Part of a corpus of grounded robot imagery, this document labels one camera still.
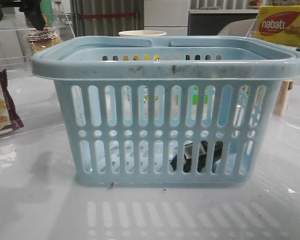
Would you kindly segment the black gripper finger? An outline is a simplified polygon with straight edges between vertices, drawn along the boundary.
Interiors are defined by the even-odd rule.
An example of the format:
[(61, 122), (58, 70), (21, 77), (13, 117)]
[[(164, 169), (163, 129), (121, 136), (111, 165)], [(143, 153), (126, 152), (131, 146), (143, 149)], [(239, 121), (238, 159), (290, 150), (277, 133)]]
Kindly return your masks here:
[(21, 0), (19, 11), (23, 12), (36, 30), (42, 31), (46, 21), (41, 11), (41, 0)]

